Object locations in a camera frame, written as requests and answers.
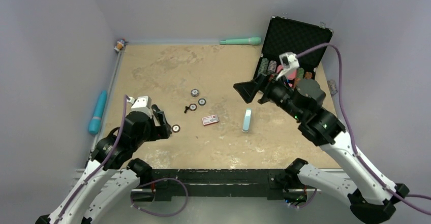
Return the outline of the black stapler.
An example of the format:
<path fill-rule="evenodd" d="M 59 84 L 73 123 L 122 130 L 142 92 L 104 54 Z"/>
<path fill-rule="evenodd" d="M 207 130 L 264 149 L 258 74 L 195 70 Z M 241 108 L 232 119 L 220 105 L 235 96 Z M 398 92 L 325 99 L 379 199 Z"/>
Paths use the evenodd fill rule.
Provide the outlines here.
<path fill-rule="evenodd" d="M 168 139 L 171 135 L 171 125 L 167 122 L 164 111 L 160 110 L 156 104 L 151 106 L 153 115 L 159 126 L 155 126 L 155 132 L 160 139 Z"/>

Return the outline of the light blue stapler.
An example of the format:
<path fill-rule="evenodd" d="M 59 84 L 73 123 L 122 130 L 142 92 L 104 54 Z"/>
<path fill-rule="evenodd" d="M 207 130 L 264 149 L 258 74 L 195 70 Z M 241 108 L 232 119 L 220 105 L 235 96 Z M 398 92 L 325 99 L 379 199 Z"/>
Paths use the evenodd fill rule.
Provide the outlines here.
<path fill-rule="evenodd" d="M 241 129 L 242 132 L 247 133 L 250 130 L 251 117 L 252 117 L 252 109 L 247 108 L 244 113 L 243 124 Z"/>

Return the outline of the red white staple box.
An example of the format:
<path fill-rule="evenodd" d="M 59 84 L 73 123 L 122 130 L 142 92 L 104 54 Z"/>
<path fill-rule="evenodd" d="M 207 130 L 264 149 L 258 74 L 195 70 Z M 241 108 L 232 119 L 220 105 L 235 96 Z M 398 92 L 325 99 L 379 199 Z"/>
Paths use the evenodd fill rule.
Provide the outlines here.
<path fill-rule="evenodd" d="M 202 118 L 202 124 L 204 126 L 216 124 L 219 122 L 219 118 L 217 115 L 210 115 Z"/>

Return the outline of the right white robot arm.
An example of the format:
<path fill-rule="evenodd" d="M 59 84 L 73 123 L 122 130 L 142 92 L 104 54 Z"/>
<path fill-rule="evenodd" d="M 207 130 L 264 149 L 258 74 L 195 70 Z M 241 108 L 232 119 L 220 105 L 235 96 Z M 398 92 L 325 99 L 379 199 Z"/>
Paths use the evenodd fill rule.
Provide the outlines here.
<path fill-rule="evenodd" d="M 259 75 L 233 87 L 246 103 L 262 92 L 260 104 L 274 102 L 292 116 L 301 134 L 334 159 L 348 176 L 341 178 L 297 158 L 286 169 L 285 180 L 290 186 L 316 187 L 347 205 L 363 223 L 383 223 L 393 216 L 396 203 L 409 189 L 388 179 L 354 149 L 343 123 L 322 106 L 326 94 L 317 81 L 303 79 L 291 88 L 276 81 L 274 75 Z"/>

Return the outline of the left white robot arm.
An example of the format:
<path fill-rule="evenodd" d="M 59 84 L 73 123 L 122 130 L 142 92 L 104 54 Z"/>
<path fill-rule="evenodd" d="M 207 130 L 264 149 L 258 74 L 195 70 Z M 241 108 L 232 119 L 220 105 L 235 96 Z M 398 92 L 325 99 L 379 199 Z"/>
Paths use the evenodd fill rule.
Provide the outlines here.
<path fill-rule="evenodd" d="M 97 143 L 67 198 L 36 223 L 99 223 L 126 192 L 150 185 L 152 168 L 143 160 L 134 159 L 126 170 L 121 170 L 121 166 L 144 142 L 168 139 L 171 126 L 157 105 L 151 107 L 149 114 L 134 110 L 123 115 L 120 126 Z"/>

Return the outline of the brown poker chip front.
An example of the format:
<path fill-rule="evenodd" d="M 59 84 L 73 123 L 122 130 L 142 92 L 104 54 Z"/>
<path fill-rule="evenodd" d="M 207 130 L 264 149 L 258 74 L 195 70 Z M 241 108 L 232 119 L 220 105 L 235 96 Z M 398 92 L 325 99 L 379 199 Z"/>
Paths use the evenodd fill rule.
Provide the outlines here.
<path fill-rule="evenodd" d="M 181 130 L 181 127 L 178 124 L 174 124 L 171 129 L 173 133 L 178 133 Z"/>

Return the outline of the brown poker chip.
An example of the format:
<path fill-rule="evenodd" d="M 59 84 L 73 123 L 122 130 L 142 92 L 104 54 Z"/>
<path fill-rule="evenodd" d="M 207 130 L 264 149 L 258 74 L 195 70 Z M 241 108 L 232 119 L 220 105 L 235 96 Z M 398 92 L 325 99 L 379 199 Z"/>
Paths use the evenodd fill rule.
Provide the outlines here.
<path fill-rule="evenodd" d="M 171 129 L 173 133 L 178 133 L 181 130 L 181 127 L 178 124 L 174 124 Z"/>
<path fill-rule="evenodd" d="M 189 105 L 189 109 L 190 109 L 191 111 L 196 111 L 196 110 L 197 110 L 197 105 L 196 105 L 196 104 L 190 104 L 190 105 Z"/>

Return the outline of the brown poker chip middle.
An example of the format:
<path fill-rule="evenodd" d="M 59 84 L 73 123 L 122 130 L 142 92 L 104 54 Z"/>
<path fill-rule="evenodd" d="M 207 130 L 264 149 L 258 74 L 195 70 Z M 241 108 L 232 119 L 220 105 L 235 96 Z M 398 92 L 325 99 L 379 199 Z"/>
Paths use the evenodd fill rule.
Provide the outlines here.
<path fill-rule="evenodd" d="M 197 105 L 196 105 L 196 104 L 190 104 L 190 105 L 189 105 L 189 109 L 190 109 L 191 111 L 196 111 L 196 110 L 197 110 Z"/>

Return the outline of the blue poker chip stack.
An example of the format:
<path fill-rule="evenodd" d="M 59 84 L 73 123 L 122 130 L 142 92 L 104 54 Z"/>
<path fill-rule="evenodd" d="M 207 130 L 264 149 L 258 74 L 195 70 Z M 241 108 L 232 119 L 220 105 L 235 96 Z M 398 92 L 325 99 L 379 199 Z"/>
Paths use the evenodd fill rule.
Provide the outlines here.
<path fill-rule="evenodd" d="M 199 94 L 200 94 L 200 92 L 199 92 L 199 90 L 198 90 L 198 89 L 192 89 L 192 90 L 191 90 L 191 96 L 192 96 L 192 97 L 198 97 L 198 96 L 199 96 Z"/>

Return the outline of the black poker chip case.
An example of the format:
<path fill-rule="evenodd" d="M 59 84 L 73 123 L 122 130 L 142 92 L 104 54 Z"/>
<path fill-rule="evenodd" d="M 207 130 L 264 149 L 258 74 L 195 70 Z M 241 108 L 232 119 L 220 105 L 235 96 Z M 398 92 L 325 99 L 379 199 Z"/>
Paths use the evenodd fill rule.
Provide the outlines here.
<path fill-rule="evenodd" d="M 333 30 L 322 26 L 300 22 L 284 17 L 273 16 L 270 19 L 267 33 L 253 77 L 266 72 L 278 73 L 282 69 L 279 55 L 292 52 L 300 54 L 317 45 L 328 43 L 333 36 Z M 299 76 L 294 71 L 283 82 L 294 87 L 297 80 L 315 79 L 326 49 L 321 48 L 299 59 L 299 68 L 303 70 Z"/>

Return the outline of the mint green microphone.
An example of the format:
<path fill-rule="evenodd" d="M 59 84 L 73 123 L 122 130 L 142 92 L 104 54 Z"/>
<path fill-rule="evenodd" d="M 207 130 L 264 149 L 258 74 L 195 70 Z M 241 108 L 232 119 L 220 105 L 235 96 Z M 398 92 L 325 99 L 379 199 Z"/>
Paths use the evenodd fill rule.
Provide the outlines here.
<path fill-rule="evenodd" d="M 260 37 L 240 38 L 240 39 L 225 39 L 219 41 L 220 45 L 260 45 Z"/>

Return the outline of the blue cylindrical tube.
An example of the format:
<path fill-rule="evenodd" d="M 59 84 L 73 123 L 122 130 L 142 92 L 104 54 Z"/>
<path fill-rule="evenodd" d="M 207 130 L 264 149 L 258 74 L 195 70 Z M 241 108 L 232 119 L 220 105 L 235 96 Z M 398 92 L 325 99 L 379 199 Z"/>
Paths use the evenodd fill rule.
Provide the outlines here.
<path fill-rule="evenodd" d="M 93 117 L 91 118 L 88 125 L 88 132 L 91 135 L 98 134 L 100 130 L 101 121 L 105 110 L 106 100 L 107 100 L 107 91 L 102 90 L 98 97 L 98 101 L 94 109 Z"/>

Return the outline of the small orange bottle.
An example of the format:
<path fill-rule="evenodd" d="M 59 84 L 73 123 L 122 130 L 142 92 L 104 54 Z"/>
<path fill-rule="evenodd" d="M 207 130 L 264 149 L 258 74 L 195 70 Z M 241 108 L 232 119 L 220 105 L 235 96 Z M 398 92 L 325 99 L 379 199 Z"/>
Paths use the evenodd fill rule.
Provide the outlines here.
<path fill-rule="evenodd" d="M 120 52 L 123 48 L 125 48 L 125 46 L 127 45 L 127 42 L 125 41 L 125 39 L 119 39 L 116 42 L 116 45 L 114 46 L 114 50 L 116 52 Z"/>

